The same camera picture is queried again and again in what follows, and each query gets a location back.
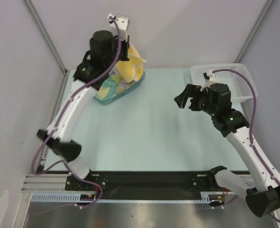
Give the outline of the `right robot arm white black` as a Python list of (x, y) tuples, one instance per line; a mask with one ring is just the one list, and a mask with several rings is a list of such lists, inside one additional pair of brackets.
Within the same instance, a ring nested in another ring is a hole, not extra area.
[(234, 147), (251, 174), (249, 181), (224, 166), (209, 170), (207, 187), (217, 191), (221, 187), (234, 192), (246, 201), (250, 211), (263, 217), (280, 209), (280, 173), (263, 155), (261, 147), (250, 134), (250, 124), (231, 103), (231, 92), (226, 84), (216, 83), (207, 88), (187, 84), (181, 94), (174, 98), (179, 108), (203, 111), (214, 127)]

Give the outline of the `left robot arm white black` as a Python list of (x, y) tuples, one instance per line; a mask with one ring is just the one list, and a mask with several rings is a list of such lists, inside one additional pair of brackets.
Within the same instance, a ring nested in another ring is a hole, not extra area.
[(129, 35), (126, 31), (100, 30), (93, 34), (82, 62), (77, 66), (64, 106), (47, 129), (40, 129), (42, 140), (77, 175), (76, 185), (87, 190), (92, 186), (89, 166), (81, 156), (82, 146), (72, 134), (88, 102), (94, 98), (109, 72), (119, 60), (128, 61)]

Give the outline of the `white perforated plastic basket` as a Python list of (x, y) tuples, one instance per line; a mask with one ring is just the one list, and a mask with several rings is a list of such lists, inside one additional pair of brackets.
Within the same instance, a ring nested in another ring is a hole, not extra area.
[[(205, 84), (205, 79), (203, 77), (204, 73), (209, 71), (219, 70), (219, 69), (229, 69), (241, 73), (252, 85), (255, 95), (258, 95), (257, 87), (254, 80), (248, 71), (247, 67), (240, 63), (230, 63), (230, 64), (211, 64), (211, 65), (198, 65), (191, 67), (191, 79), (193, 84), (203, 86)], [(216, 73), (219, 77), (220, 83), (227, 84), (231, 94), (233, 103), (242, 103), (249, 99), (252, 99), (252, 92), (249, 85), (244, 79), (232, 72), (219, 72)]]

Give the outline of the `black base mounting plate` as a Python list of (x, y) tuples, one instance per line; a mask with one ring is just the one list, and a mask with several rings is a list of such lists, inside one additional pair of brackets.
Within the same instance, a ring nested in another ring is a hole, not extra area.
[(199, 200), (202, 192), (226, 194), (207, 171), (91, 171), (91, 183), (67, 177), (67, 191), (94, 191), (102, 188), (104, 200)]

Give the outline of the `left aluminium frame post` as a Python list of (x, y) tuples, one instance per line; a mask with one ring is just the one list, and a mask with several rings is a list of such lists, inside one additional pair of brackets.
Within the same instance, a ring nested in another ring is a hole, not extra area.
[(24, 4), (26, 10), (28, 11), (31, 19), (33, 20), (38, 32), (42, 36), (42, 39), (46, 43), (49, 51), (51, 52), (53, 58), (55, 59), (59, 69), (61, 70), (62, 74), (65, 76), (67, 74), (67, 69), (64, 66), (64, 63), (54, 45), (54, 42), (52, 41), (40, 15), (38, 14), (34, 4), (31, 0), (22, 0), (22, 3)]

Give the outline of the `aluminium frame post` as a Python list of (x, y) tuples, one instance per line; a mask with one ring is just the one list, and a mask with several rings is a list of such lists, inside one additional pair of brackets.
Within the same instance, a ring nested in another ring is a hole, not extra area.
[(62, 74), (65, 76), (67, 74), (67, 69), (64, 66), (64, 63), (54, 45), (54, 42), (52, 41), (40, 15), (38, 14), (34, 4), (31, 0), (22, 0), (22, 3), (24, 4), (26, 10), (28, 11), (31, 19), (33, 20), (38, 32), (42, 36), (42, 39), (46, 43), (49, 51), (51, 52), (53, 58), (55, 59), (59, 69), (61, 70)]
[(249, 34), (247, 35), (240, 51), (238, 52), (237, 57), (235, 58), (235, 63), (241, 63), (244, 59), (246, 53), (250, 49), (253, 41), (255, 40), (256, 36), (259, 33), (260, 28), (262, 27), (264, 21), (266, 20), (268, 14), (271, 12), (276, 0), (266, 0), (257, 19), (255, 20)]

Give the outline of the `right aluminium frame post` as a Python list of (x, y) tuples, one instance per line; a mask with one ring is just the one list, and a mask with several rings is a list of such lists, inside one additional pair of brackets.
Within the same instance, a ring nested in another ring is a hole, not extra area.
[(238, 52), (237, 57), (235, 58), (235, 63), (241, 63), (244, 59), (246, 53), (250, 49), (253, 41), (255, 40), (256, 36), (259, 33), (260, 28), (262, 27), (264, 21), (266, 20), (268, 14), (271, 12), (276, 0), (266, 0), (257, 19), (255, 20), (249, 34), (247, 35), (240, 51)]

